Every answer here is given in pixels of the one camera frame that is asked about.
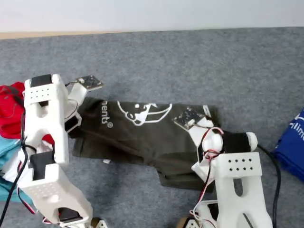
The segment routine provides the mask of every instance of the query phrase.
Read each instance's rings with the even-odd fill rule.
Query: t-shirt
[[[79,108],[82,123],[70,133],[76,138],[73,155],[154,166],[162,185],[201,190],[203,181],[191,170],[197,162],[196,147],[188,132],[173,121],[187,107],[205,113],[199,105],[87,97]],[[215,111],[210,109],[213,118]]]

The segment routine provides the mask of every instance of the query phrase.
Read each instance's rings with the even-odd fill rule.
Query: white 3d-printed robot arm
[[[210,116],[203,116],[194,110],[186,110],[174,122],[188,131],[197,146],[198,162],[192,166],[204,182],[209,169],[208,185],[215,181],[217,200],[201,201],[196,206],[200,227],[204,228],[272,228],[271,218],[266,210],[262,168],[257,147],[257,138],[253,133],[221,135],[210,131],[213,127],[208,122]],[[217,157],[210,162],[199,156],[208,150],[218,151]],[[242,180],[243,194],[235,192],[234,179]],[[211,216],[209,204],[218,205],[218,217]],[[183,228],[194,228],[195,219],[189,220]]]
[[[43,136],[51,134],[55,146],[52,151],[42,153],[27,148],[29,169],[18,185],[47,220],[61,227],[92,227],[91,204],[69,182],[63,169],[69,156],[67,132],[81,123],[77,108],[88,91],[101,86],[93,76],[78,78],[68,95],[60,75],[38,76],[25,82],[25,144],[37,148]]]

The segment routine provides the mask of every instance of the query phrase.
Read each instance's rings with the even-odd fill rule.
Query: circuit board
[[[197,124],[203,117],[205,117],[204,114],[188,107],[182,114],[175,117],[173,121],[187,131]]]
[[[87,90],[95,90],[101,88],[104,84],[99,81],[94,75],[79,77],[76,79]]]

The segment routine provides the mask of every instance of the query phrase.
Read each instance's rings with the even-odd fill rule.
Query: folded shirt
[[[304,109],[289,123],[273,154],[283,169],[304,181]]]

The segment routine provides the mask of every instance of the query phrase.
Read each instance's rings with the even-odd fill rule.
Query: clothing pile
[[[20,151],[21,116],[24,112],[23,91],[24,84],[16,82],[10,86],[0,86],[0,200],[5,201],[9,190],[17,176],[18,157]],[[43,138],[39,147],[49,147],[54,144],[50,135]],[[32,200],[22,191],[20,197],[27,203]],[[20,202],[17,189],[12,198],[14,202]]]

